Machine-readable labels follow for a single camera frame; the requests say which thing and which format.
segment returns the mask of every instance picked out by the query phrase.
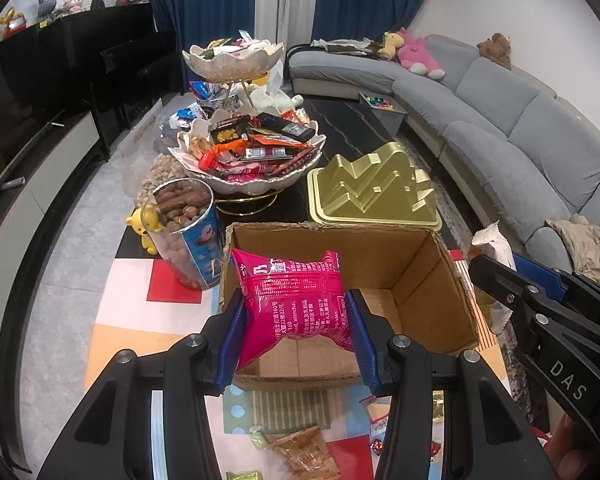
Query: pink snack package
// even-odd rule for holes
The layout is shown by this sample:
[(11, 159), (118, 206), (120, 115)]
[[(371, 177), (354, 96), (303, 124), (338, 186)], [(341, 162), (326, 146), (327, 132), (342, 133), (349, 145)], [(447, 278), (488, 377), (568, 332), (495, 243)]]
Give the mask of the pink snack package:
[(238, 370), (283, 337), (323, 335), (353, 351), (337, 253), (326, 251), (321, 262), (307, 264), (238, 249), (233, 249), (231, 256), (249, 311)]

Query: sofa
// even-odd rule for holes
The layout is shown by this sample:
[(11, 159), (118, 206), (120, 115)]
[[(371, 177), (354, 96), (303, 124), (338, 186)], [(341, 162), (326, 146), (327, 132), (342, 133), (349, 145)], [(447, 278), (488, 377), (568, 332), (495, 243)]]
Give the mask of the sofa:
[(573, 270), (544, 221), (578, 213), (600, 224), (600, 131), (517, 67), (444, 36), (427, 36), (426, 45), (445, 70), (438, 81), (394, 62), (318, 51), (293, 55), (289, 73), (300, 94), (394, 96), (483, 225), (499, 220), (513, 250)]

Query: gray tile floor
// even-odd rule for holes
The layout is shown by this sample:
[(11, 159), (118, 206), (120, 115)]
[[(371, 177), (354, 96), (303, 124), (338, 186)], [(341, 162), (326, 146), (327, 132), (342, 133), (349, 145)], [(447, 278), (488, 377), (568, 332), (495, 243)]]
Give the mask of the gray tile floor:
[(20, 425), (35, 478), (82, 399), (91, 330), (133, 201), (120, 185), (121, 150), (98, 168), (42, 275), (20, 369)]

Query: gold plastic lid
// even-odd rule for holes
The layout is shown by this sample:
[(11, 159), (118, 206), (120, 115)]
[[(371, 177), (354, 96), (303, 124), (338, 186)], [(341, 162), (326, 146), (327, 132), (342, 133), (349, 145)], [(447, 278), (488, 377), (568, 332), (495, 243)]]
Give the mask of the gold plastic lid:
[(309, 212), (320, 223), (391, 223), (439, 230), (436, 192), (397, 142), (349, 162), (336, 155), (307, 176)]

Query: pink plush toy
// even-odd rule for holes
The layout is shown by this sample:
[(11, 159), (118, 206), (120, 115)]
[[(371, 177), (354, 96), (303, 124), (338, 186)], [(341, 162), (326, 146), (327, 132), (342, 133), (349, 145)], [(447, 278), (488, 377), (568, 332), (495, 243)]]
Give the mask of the pink plush toy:
[(397, 34), (404, 40), (404, 46), (398, 51), (398, 59), (404, 68), (430, 79), (440, 79), (445, 75), (445, 71), (427, 51), (424, 38), (414, 38), (405, 28), (401, 28)]

